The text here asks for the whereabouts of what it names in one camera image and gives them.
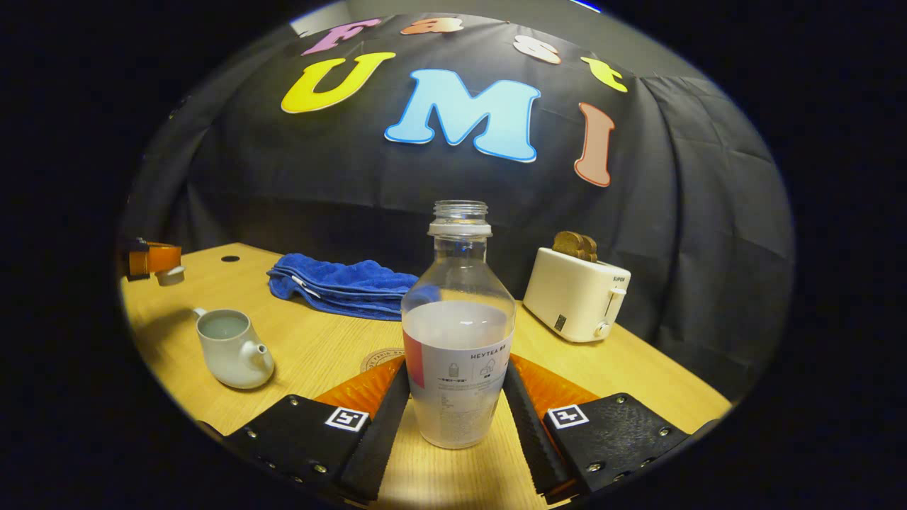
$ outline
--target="bottle neck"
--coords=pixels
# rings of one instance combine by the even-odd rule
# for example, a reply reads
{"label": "bottle neck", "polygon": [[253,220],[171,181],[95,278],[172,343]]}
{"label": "bottle neck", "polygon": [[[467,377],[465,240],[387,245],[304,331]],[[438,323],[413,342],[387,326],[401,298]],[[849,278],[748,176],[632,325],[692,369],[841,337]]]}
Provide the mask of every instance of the bottle neck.
{"label": "bottle neck", "polygon": [[434,261],[457,260],[461,266],[485,263],[487,238],[434,237]]}

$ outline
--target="black cloth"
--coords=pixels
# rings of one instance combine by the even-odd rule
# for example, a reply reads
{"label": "black cloth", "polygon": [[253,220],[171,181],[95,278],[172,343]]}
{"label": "black cloth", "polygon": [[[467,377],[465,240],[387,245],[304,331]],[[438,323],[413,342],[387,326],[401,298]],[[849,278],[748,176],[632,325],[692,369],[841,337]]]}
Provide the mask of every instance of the black cloth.
{"label": "black cloth", "polygon": [[[455,15],[464,29],[401,35],[436,13],[395,15],[337,47],[301,56],[327,33],[298,38],[281,27],[231,58],[192,91],[151,141],[123,233],[184,252],[241,241],[279,253],[352,264],[372,259],[421,274],[433,249],[437,200],[478,200],[493,226],[488,263],[521,299],[536,250],[573,230],[600,260],[629,270],[619,323],[731,400],[754,382],[780,338],[793,286],[788,199],[771,154],[747,118],[701,79],[640,77],[619,54],[592,54],[525,26]],[[552,44],[560,65],[518,52],[524,34]],[[340,84],[360,54],[394,52],[363,87],[324,110],[289,114],[283,96],[310,64],[346,62],[316,92]],[[628,91],[596,79],[580,57],[608,63]],[[457,72],[472,95],[498,80],[534,86],[522,163],[480,153],[472,138],[390,142],[413,92],[409,74]],[[616,124],[611,184],[573,170],[590,103]]]}

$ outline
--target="bottle label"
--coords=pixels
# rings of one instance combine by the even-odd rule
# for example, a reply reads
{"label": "bottle label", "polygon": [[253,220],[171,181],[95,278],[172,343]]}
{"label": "bottle label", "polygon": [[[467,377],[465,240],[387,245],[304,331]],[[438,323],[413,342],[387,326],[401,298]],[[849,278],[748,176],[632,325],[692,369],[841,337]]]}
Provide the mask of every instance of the bottle label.
{"label": "bottle label", "polygon": [[506,326],[500,310],[466,301],[430,303],[406,314],[406,370],[426,439],[438,446],[468,446],[488,432],[513,332],[494,340],[503,337]]}

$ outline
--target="small white cup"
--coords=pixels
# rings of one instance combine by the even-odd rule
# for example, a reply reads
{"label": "small white cup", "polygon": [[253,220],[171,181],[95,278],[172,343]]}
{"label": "small white cup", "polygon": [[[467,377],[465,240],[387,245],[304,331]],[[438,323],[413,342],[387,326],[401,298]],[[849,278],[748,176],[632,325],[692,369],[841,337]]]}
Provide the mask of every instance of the small white cup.
{"label": "small white cup", "polygon": [[268,381],[274,373],[274,358],[258,339],[249,316],[235,309],[193,311],[199,316],[195,331],[205,365],[218,381],[240,389]]}

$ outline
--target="colorful letter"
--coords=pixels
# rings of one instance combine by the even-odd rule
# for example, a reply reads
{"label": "colorful letter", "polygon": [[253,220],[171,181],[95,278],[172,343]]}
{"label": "colorful letter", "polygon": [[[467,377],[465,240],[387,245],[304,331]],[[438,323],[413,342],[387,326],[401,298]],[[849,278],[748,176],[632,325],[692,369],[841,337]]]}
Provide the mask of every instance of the colorful letter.
{"label": "colorful letter", "polygon": [[513,47],[520,50],[520,53],[535,57],[549,64],[556,65],[561,63],[561,58],[556,55],[558,50],[556,50],[554,46],[543,43],[538,39],[533,39],[528,35],[516,35],[513,38],[516,39],[516,43],[513,43]]}
{"label": "colorful letter", "polygon": [[355,23],[350,23],[347,25],[335,26],[331,29],[330,32],[325,35],[325,38],[318,41],[318,44],[315,44],[311,48],[308,48],[306,51],[302,52],[303,55],[314,54],[318,52],[323,52],[337,46],[337,42],[362,32],[362,29],[367,26],[375,26],[381,23],[381,19],[368,19],[365,21],[357,21]]}
{"label": "colorful letter", "polygon": [[434,130],[428,127],[428,118],[434,109],[444,138],[451,145],[462,142],[488,117],[485,132],[473,140],[479,152],[517,162],[535,161],[535,149],[529,145],[529,120],[532,101],[541,96],[538,89],[501,80],[472,97],[453,71],[418,69],[410,76],[415,78],[415,90],[400,122],[385,130],[387,140],[430,142]]}
{"label": "colorful letter", "polygon": [[627,87],[623,83],[618,83],[614,79],[614,76],[618,78],[623,78],[617,71],[611,69],[611,66],[605,64],[601,60],[595,60],[592,58],[586,58],[584,56],[580,57],[580,60],[589,64],[589,68],[592,70],[592,75],[599,79],[600,82],[606,84],[612,89],[620,92],[626,92]]}
{"label": "colorful letter", "polygon": [[580,111],[586,117],[586,140],[582,143],[582,155],[573,163],[573,170],[582,179],[607,188],[611,184],[611,176],[608,174],[608,139],[614,129],[614,121],[588,103],[580,103]]}
{"label": "colorful letter", "polygon": [[290,87],[287,95],[280,103],[280,108],[287,113],[314,112],[328,106],[340,103],[358,91],[368,77],[383,61],[394,58],[396,54],[382,52],[377,54],[363,54],[356,57],[356,67],[350,71],[346,79],[334,90],[316,93],[315,86],[325,77],[328,71],[341,65],[345,58],[332,58],[311,64],[302,72],[302,76]]}
{"label": "colorful letter", "polygon": [[456,32],[457,30],[463,30],[460,26],[462,23],[463,20],[457,18],[420,19],[401,30],[400,34],[412,35],[426,34],[428,32]]}

